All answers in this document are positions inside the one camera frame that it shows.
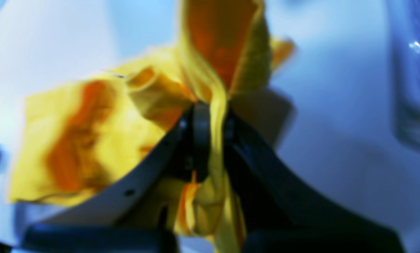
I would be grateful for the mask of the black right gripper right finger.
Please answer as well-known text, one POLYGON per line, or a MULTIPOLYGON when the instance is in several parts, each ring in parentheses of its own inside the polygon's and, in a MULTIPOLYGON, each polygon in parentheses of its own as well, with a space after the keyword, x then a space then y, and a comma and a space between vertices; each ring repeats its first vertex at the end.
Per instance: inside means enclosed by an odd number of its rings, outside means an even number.
POLYGON ((404 252, 391 229, 348 211, 299 179, 233 111, 224 131, 224 163, 247 229, 243 253, 404 252))

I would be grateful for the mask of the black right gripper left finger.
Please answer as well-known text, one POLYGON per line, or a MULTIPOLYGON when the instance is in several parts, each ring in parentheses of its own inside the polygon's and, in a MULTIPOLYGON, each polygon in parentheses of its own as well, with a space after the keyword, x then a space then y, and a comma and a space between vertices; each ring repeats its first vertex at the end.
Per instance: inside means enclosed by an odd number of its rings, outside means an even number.
POLYGON ((20 247, 44 253, 176 253, 176 237, 166 224, 177 202, 153 193, 162 181, 205 181, 209 125, 208 105, 188 107, 137 167, 86 202, 30 225, 20 247))

